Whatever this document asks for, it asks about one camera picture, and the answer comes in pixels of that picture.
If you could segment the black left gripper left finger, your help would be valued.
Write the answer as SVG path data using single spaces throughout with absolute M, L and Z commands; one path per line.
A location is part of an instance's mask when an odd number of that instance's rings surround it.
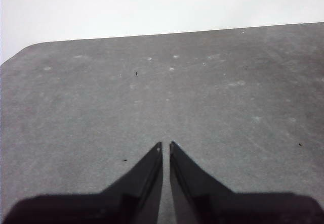
M 162 143 L 94 194 L 39 195 L 16 203 L 4 223 L 156 223 L 163 185 Z

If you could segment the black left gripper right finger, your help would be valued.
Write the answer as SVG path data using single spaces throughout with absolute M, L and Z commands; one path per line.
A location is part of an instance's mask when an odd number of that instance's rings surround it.
M 305 195 L 238 193 L 170 143 L 170 184 L 177 223 L 323 223 L 323 209 Z

